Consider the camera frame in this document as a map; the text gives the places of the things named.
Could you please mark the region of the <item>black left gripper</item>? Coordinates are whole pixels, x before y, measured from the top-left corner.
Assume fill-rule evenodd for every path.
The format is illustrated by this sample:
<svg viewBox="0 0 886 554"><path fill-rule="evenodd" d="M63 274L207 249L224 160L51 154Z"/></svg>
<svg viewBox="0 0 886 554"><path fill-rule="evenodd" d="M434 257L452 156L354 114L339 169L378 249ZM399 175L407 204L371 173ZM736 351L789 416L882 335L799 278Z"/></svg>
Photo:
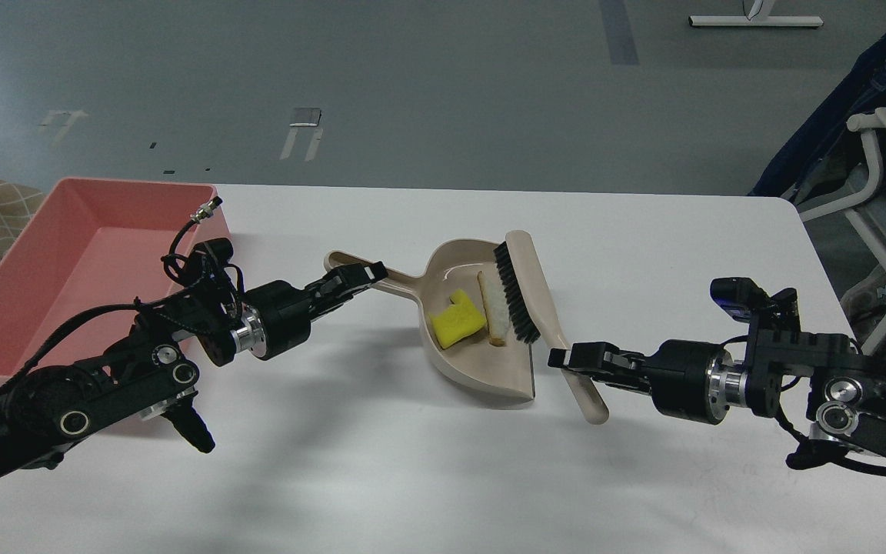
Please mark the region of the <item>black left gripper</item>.
<svg viewBox="0 0 886 554"><path fill-rule="evenodd" d="M235 350L267 361L309 337L311 320L337 311L349 299L388 276L382 262L351 263L331 268L300 290L275 280L239 296Z"/></svg>

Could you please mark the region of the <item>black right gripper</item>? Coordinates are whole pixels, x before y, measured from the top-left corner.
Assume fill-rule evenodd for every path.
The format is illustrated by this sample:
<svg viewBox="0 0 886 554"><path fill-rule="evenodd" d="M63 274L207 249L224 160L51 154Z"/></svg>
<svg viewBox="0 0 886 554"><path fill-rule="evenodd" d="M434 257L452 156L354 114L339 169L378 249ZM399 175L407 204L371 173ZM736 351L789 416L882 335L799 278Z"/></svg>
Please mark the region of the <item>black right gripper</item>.
<svg viewBox="0 0 886 554"><path fill-rule="evenodd" d="M587 376L613 389L650 394L661 414L709 425L724 420L723 408L711 402L711 371L723 362L724 347L707 342L669 339L647 357L608 342L577 342L548 354L548 367ZM647 359L647 374L642 366Z"/></svg>

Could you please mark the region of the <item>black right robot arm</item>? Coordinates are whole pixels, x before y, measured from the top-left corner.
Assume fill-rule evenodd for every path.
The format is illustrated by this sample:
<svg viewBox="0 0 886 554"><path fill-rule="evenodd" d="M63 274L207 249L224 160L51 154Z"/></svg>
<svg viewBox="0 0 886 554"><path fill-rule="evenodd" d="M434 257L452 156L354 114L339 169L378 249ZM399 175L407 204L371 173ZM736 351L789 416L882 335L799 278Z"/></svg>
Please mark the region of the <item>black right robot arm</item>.
<svg viewBox="0 0 886 554"><path fill-rule="evenodd" d="M768 295L748 278L721 278L710 296L748 324L739 362L725 344L671 339L651 355L575 343L552 349L548 364L650 396L668 417L717 425L741 407L774 419L798 444L790 469L836 464L886 476L886 361L844 334L803 331L794 289Z"/></svg>

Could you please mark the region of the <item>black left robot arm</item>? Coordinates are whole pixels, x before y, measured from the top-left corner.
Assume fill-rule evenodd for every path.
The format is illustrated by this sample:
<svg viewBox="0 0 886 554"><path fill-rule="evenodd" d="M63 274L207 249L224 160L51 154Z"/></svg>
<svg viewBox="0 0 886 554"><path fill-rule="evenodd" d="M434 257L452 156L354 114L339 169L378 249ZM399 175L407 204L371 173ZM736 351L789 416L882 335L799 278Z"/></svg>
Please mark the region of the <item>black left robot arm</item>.
<svg viewBox="0 0 886 554"><path fill-rule="evenodd" d="M211 452L215 441L193 406L200 369L183 354L184 340L196 338L218 367L240 352L271 360L305 343L315 320L388 276L383 263L355 262L302 288L275 280L247 289L241 270L229 275L235 267L229 239L199 242L189 255L177 250L221 202L215 197L201 205L162 256L178 292L77 313L0 386L0 478L20 469L56 469L74 446L131 416L165 418L193 448ZM42 365L75 331L114 312L134 315L126 337L101 355Z"/></svg>

